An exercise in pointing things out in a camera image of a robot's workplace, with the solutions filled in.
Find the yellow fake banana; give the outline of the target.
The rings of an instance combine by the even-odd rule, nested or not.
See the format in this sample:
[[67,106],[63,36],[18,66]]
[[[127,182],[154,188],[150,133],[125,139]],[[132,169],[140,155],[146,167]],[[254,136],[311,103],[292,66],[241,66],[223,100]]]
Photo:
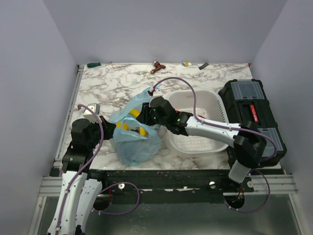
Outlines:
[[[136,110],[136,109],[132,109],[129,114],[131,116],[133,116],[134,118],[137,118],[140,114],[140,111]],[[126,130],[128,131],[129,129],[135,129],[136,127],[134,128],[130,128],[129,125],[125,122],[122,122],[122,121],[119,121],[118,123],[116,123],[116,127],[117,128],[122,128],[123,130]],[[141,136],[144,136],[144,137],[147,137],[148,136],[148,132],[141,126],[139,126],[140,128],[140,135]]]

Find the light blue plastic bag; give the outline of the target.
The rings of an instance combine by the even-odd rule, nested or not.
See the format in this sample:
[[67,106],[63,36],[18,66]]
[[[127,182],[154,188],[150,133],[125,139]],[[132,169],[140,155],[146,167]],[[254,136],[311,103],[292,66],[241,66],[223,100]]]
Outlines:
[[162,141],[158,134],[160,125],[148,126],[142,124],[129,114],[132,109],[141,111],[143,103],[150,103],[152,97],[148,94],[149,91],[150,88],[147,88],[138,93],[122,109],[114,112],[109,117],[110,123],[116,124],[122,121],[127,123],[130,128],[141,126],[148,132],[148,136],[144,137],[136,132],[115,128],[110,144],[118,159],[126,166],[137,166],[149,160],[161,147]]

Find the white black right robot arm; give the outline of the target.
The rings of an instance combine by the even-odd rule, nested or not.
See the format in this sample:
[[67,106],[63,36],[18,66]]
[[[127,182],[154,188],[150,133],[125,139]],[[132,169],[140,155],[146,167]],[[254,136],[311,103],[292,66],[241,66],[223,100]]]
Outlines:
[[263,134],[238,123],[210,121],[183,111],[177,111],[161,96],[142,104],[136,120],[148,126],[161,125],[175,135],[196,136],[225,143],[235,150],[237,160],[232,165],[225,187],[235,192],[244,178],[259,164],[267,141]]

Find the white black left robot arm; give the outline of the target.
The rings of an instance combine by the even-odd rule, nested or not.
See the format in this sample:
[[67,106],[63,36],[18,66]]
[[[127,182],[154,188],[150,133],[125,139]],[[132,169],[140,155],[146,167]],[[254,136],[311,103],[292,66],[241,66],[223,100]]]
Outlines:
[[103,116],[90,122],[85,118],[73,122],[71,142],[62,158],[62,185],[57,208],[47,230],[49,235],[83,235],[99,193],[109,186],[103,170],[90,168],[100,143],[113,136],[115,124]]

